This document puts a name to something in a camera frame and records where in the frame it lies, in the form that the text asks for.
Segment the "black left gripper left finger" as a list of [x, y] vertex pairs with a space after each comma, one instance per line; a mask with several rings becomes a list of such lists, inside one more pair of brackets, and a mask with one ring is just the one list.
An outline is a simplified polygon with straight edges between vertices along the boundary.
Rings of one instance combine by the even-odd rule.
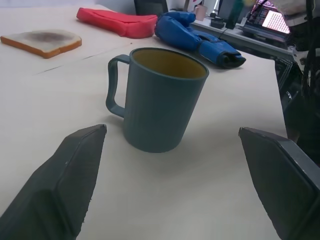
[[107, 127], [64, 138], [0, 217], [0, 240], [76, 240], [97, 182]]

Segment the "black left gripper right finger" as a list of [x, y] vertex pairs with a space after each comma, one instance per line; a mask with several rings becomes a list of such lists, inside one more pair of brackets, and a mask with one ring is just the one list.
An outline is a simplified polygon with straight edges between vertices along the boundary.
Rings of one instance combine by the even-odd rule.
[[252, 183], [281, 240], [320, 240], [320, 167], [292, 140], [241, 127]]

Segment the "blue-grey mug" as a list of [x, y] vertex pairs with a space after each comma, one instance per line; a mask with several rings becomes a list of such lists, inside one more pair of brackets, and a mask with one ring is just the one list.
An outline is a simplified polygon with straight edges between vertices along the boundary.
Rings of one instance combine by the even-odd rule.
[[[124, 107], [115, 100], [118, 63], [129, 66]], [[177, 147], [209, 76], [208, 68], [180, 52], [142, 47], [113, 57], [107, 70], [105, 105], [110, 113], [123, 118], [127, 142], [148, 153]]]

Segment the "pink mug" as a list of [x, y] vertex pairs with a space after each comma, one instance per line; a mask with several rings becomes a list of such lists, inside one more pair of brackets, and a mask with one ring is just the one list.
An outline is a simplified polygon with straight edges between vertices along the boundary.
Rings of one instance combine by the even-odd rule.
[[204, 5], [197, 5], [194, 8], [194, 13], [195, 13], [195, 19], [198, 21], [203, 21], [206, 13], [207, 13], [208, 8]]

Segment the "toast slice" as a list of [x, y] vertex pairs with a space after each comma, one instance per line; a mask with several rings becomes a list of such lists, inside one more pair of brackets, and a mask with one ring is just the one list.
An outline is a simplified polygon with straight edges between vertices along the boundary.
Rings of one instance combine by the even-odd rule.
[[82, 45], [80, 36], [61, 29], [36, 30], [0, 36], [2, 44], [50, 59]]

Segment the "grey side desk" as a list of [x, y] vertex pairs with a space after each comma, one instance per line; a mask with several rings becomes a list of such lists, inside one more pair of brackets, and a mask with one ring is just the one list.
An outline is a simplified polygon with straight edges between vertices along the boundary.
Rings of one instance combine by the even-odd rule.
[[203, 21], [196, 20], [191, 24], [191, 26], [202, 32], [211, 34], [217, 38], [221, 38], [227, 41], [230, 45], [237, 45], [246, 47], [258, 52], [262, 52], [271, 56], [287, 59], [293, 61], [293, 52], [291, 49], [285, 49], [282, 46], [278, 47], [277, 45], [269, 44], [265, 41], [260, 41], [256, 38], [251, 38], [244, 35], [243, 31], [239, 28], [228, 29], [222, 28], [218, 29], [210, 26], [211, 20], [205, 18]]

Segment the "open laptop, pink screen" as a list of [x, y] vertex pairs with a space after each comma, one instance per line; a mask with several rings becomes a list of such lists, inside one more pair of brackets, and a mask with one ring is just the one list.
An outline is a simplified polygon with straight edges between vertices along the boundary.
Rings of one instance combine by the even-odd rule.
[[268, 0], [256, 1], [241, 29], [246, 33], [279, 41], [284, 41], [290, 33], [283, 15]]

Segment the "blue folded umbrella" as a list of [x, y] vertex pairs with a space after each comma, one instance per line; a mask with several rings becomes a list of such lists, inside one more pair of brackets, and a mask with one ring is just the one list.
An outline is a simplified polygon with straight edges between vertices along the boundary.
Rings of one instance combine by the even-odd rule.
[[155, 35], [167, 45], [198, 53], [223, 69], [238, 68], [246, 62], [246, 58], [224, 40], [193, 29], [191, 23], [195, 20], [193, 12], [166, 12], [156, 21]]

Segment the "red fabric pouch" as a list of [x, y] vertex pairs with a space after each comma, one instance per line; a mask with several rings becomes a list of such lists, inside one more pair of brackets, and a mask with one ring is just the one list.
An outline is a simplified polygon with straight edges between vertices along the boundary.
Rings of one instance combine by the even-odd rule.
[[154, 35], [158, 17], [152, 15], [128, 15], [110, 10], [79, 8], [76, 17], [83, 23], [131, 39], [149, 38]]

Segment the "dark computer monitor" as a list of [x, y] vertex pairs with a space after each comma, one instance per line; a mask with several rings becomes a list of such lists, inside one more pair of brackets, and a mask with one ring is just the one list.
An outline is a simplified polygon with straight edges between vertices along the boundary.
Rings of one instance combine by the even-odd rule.
[[225, 27], [233, 30], [245, 16], [243, 0], [219, 0], [218, 17], [223, 19]]

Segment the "black office chair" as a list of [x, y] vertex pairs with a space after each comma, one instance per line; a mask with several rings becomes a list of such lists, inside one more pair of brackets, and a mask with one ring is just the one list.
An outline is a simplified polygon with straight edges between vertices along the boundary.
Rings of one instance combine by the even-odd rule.
[[138, 16], [160, 16], [169, 11], [166, 0], [134, 0], [134, 6]]

